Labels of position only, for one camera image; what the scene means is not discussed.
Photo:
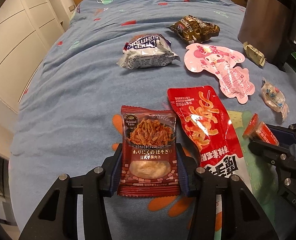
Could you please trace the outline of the black cylindrical bin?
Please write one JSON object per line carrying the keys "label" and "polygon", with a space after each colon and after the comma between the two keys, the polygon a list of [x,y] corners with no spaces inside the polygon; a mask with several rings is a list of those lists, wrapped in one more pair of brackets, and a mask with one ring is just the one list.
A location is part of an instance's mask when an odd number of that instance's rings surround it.
{"label": "black cylindrical bin", "polygon": [[282,69],[296,53],[296,2],[294,0],[248,0],[238,33],[266,60]]}

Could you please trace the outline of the blue patterned bed cover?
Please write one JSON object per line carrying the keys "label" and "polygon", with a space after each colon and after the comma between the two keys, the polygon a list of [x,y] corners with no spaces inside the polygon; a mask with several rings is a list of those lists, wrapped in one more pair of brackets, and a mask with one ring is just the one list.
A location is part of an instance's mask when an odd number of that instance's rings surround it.
{"label": "blue patterned bed cover", "polygon": [[[9,162],[10,197],[17,225],[23,230],[36,206],[60,174],[86,174],[114,153],[122,141],[123,105],[170,109],[169,88],[211,86],[232,122],[248,121],[254,113],[269,124],[296,122],[296,74],[272,64],[263,68],[250,60],[255,93],[246,104],[227,98],[218,79],[208,72],[192,73],[182,60],[166,67],[127,70],[117,65],[132,37],[160,33],[183,58],[186,45],[168,27],[186,15],[220,27],[217,46],[243,51],[237,35],[244,9],[230,0],[84,0],[69,29],[56,41],[31,80],[19,106]],[[289,113],[270,109],[261,95],[262,78],[286,97]]]}

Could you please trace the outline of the cream wardrobe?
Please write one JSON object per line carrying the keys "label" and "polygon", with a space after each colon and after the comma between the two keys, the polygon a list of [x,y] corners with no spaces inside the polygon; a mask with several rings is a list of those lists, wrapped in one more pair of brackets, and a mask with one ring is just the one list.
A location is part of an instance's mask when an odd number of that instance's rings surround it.
{"label": "cream wardrobe", "polygon": [[0,100],[12,111],[63,32],[49,0],[6,0],[0,7]]}

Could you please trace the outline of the olive green candy packet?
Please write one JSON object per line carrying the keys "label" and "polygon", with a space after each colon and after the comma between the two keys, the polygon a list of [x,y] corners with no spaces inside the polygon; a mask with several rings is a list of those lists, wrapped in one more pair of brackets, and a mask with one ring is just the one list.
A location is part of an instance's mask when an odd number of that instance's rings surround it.
{"label": "olive green candy packet", "polygon": [[260,52],[257,48],[255,48],[248,42],[243,43],[243,48],[247,55],[247,58],[249,58],[257,66],[264,67],[265,55],[262,52]]}

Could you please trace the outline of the small red candy packet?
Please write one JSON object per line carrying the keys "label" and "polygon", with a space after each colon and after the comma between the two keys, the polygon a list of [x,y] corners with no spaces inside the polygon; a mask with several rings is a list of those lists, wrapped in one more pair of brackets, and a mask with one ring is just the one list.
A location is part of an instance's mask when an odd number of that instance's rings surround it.
{"label": "small red candy packet", "polygon": [[250,139],[259,139],[263,142],[279,146],[279,141],[272,133],[270,128],[260,120],[257,113],[255,113],[248,123],[242,137]]}

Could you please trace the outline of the brown chocolate snack bag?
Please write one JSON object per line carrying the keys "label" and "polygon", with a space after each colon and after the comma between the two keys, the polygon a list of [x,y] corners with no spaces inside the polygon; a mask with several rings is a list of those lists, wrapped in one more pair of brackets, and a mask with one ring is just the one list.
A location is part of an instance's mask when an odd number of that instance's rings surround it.
{"label": "brown chocolate snack bag", "polygon": [[207,42],[212,37],[217,37],[220,32],[218,25],[204,22],[192,15],[184,16],[168,29],[177,34],[186,44]]}

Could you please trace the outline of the pink cartoon shaped packet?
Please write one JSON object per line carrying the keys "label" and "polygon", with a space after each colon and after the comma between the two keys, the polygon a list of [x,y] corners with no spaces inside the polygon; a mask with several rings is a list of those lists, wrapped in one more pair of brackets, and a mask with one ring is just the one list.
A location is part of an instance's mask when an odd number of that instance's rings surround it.
{"label": "pink cartoon shaped packet", "polygon": [[193,73],[204,70],[216,76],[222,93],[228,98],[236,98],[245,104],[254,94],[255,86],[250,81],[249,70],[237,64],[245,61],[239,51],[223,46],[193,43],[186,47],[184,63]]}

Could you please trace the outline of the dark red noodle snack packet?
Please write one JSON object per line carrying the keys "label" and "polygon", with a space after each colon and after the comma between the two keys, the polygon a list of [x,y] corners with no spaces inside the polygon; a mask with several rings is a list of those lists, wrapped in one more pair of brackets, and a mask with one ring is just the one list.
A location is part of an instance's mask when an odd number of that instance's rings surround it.
{"label": "dark red noodle snack packet", "polygon": [[168,197],[180,193],[173,111],[122,106],[123,152],[118,195]]}

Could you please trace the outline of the white blue wafer packet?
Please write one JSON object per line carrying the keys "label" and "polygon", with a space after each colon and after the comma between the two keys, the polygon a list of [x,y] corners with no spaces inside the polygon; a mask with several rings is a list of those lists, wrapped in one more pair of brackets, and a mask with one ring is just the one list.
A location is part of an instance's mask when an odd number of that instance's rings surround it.
{"label": "white blue wafer packet", "polygon": [[161,34],[143,34],[133,37],[123,47],[117,65],[126,69],[164,67],[180,57],[171,49],[171,42]]}

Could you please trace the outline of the clear pink bunny candy packet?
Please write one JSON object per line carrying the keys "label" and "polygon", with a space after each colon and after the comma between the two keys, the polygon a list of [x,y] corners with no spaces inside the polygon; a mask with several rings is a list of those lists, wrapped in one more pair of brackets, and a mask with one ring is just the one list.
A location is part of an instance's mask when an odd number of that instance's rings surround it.
{"label": "clear pink bunny candy packet", "polygon": [[282,121],[286,120],[289,113],[286,97],[275,85],[264,77],[262,78],[261,95],[264,103],[276,113],[280,113]]}

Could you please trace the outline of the large red snack bag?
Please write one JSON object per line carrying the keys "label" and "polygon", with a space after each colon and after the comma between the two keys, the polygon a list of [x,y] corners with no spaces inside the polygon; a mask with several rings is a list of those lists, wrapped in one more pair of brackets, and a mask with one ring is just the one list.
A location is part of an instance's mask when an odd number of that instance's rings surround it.
{"label": "large red snack bag", "polygon": [[241,145],[232,121],[211,86],[170,88],[169,102],[199,152],[198,166],[214,176],[238,175],[251,190]]}

